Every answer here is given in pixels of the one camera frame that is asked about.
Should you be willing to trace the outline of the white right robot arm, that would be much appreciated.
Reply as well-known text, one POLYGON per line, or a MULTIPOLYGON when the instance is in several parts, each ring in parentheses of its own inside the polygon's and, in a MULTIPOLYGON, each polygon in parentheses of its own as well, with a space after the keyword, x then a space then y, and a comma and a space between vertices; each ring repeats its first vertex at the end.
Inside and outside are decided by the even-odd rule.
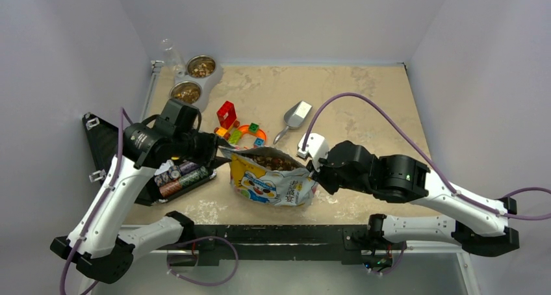
POLYGON ((519 232, 508 225, 516 214, 511 198, 488 199, 445 183, 427 165, 406 155, 377 157, 344 141, 330 148, 325 141, 298 147, 311 177, 328 193, 348 189, 387 203, 412 204, 437 211, 432 217, 406 218, 372 214, 366 242, 375 248, 408 240, 457 245, 482 257, 497 257, 520 247, 519 232))

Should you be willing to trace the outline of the silver metal scoop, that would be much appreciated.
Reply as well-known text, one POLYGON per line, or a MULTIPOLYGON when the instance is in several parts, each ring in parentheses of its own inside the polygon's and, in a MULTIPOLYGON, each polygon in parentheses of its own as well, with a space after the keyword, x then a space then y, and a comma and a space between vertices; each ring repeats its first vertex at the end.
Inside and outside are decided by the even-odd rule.
POLYGON ((298 129, 304 123, 306 117, 312 110, 312 105, 306 101, 299 101, 291 107, 283 116, 285 127, 277 133, 273 144, 277 144, 289 130, 298 129))

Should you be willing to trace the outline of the colourful pet food bag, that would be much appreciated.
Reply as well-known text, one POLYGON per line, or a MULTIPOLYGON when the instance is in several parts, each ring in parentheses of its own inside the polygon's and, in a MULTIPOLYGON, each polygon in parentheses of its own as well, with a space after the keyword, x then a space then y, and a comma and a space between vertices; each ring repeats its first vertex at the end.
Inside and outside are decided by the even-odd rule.
POLYGON ((318 183, 296 159, 273 147, 221 147, 229 163, 230 184, 237 194, 273 206, 310 205, 318 183))

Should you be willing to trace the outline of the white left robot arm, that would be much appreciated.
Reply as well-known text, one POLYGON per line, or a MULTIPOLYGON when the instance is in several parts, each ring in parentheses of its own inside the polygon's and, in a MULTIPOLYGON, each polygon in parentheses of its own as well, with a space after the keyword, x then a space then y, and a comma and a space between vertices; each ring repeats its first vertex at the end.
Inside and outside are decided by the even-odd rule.
POLYGON ((172 157, 217 168, 228 162, 217 156, 220 137, 199 131, 200 110, 169 99, 152 127, 134 123, 118 129, 117 152, 106 179, 83 219, 51 251, 94 281, 112 284, 134 261, 167 245, 185 249, 193 243, 194 222, 177 211, 128 235, 119 231, 142 189, 161 164, 172 157))

